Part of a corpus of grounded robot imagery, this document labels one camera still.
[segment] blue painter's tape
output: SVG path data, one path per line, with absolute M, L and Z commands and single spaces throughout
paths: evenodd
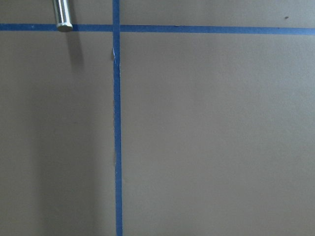
M 54 24 L 0 24 L 0 31 L 57 31 Z
M 80 32 L 112 32 L 112 25 L 73 25 L 73 31 Z
M 121 32 L 315 35 L 313 28 L 121 25 Z
M 57 31 L 55 24 L 0 24 L 0 31 Z M 73 31 L 111 32 L 112 25 L 73 25 Z
M 119 0 L 113 0 L 113 54 L 114 54 L 114 132 L 115 132 L 115 186 L 116 186 L 116 234 L 123 236 L 122 196 L 122 131 L 120 95 L 120 9 Z
M 239 33 L 239 34 L 292 34 L 315 35 L 313 28 L 275 28 L 275 27 L 221 27 L 221 26 L 152 26 L 119 25 L 114 9 L 113 23 L 116 34 L 119 32 L 169 32 L 169 33 Z M 112 32 L 114 25 L 74 24 L 73 31 Z M 0 31 L 57 31 L 54 24 L 0 24 Z

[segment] gray wall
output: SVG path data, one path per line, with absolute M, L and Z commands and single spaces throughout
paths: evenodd
M 112 23 L 111 1 L 70 2 L 75 23 Z M 130 25 L 312 28 L 314 12 L 121 1 Z M 0 23 L 52 24 L 52 4 L 2 1 Z M 112 33 L 0 43 L 0 235 L 114 236 Z M 314 235 L 314 57 L 314 36 L 121 33 L 124 234 Z
M 111 24 L 89 2 L 74 22 Z M 2 1 L 0 23 L 54 24 L 52 2 Z M 0 235 L 116 235 L 112 33 L 0 31 L 0 55 Z

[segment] chrome cylinder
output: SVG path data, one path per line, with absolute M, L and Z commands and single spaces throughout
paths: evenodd
M 68 0 L 53 0 L 56 17 L 56 27 L 60 32 L 72 31 Z

